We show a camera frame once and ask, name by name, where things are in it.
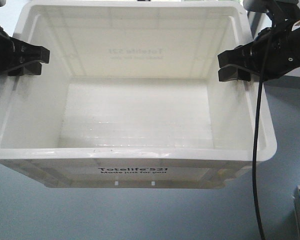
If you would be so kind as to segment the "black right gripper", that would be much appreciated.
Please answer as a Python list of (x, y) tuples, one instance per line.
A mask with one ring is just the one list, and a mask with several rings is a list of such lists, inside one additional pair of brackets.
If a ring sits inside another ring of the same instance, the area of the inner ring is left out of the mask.
[[(264, 67), (264, 78), (272, 80), (300, 67), (300, 19), (289, 24), (275, 34), (270, 46), (265, 34), (259, 39), (232, 50), (225, 50), (217, 55), (220, 82), (250, 81), (250, 73), (260, 76)], [(234, 66), (243, 60), (242, 69)]]

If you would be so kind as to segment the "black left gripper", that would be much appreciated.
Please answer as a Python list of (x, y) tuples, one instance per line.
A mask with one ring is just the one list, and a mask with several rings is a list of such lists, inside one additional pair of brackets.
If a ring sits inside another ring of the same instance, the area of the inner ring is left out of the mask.
[(22, 43), (21, 40), (10, 37), (0, 26), (0, 75), (8, 76), (39, 76), (42, 74), (42, 64), (50, 62), (50, 51), (43, 47)]

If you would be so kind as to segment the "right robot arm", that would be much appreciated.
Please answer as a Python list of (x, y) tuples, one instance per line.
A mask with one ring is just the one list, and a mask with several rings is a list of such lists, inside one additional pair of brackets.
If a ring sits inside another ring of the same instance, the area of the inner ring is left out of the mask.
[(218, 57), (220, 82), (250, 81), (252, 75), (278, 79), (300, 67), (300, 8), (297, 0), (245, 0), (250, 12), (265, 13), (272, 27)]

